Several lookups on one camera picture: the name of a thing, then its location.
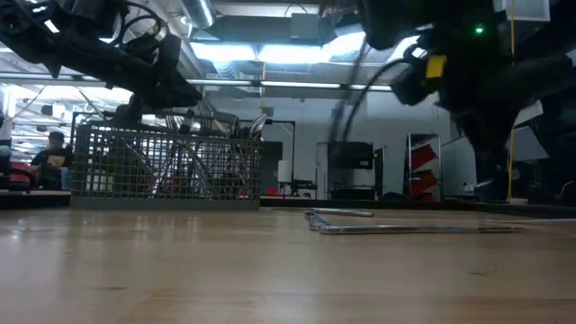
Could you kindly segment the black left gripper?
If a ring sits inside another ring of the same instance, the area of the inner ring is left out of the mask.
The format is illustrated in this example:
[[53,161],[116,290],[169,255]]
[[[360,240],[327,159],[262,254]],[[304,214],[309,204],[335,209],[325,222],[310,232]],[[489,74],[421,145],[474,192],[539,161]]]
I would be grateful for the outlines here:
[[149,33],[127,43],[105,44],[109,51],[107,88],[130,90],[152,109],[195,106],[203,94],[177,70],[181,40],[172,33],[161,40]]

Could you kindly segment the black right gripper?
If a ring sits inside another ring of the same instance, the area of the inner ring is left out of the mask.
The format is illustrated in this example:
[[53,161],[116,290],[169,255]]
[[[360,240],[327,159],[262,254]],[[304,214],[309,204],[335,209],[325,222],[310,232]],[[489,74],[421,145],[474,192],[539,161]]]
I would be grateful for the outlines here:
[[[361,0],[359,22],[367,44],[386,50],[415,37],[401,54],[381,66],[366,83],[369,92],[398,65],[406,68],[387,86],[397,99],[416,105],[438,92],[447,110],[468,104],[465,98],[482,75],[504,63],[498,29],[506,14],[489,0]],[[505,201],[508,195],[508,153],[511,119],[502,112],[469,111],[454,121],[475,155],[478,201]]]

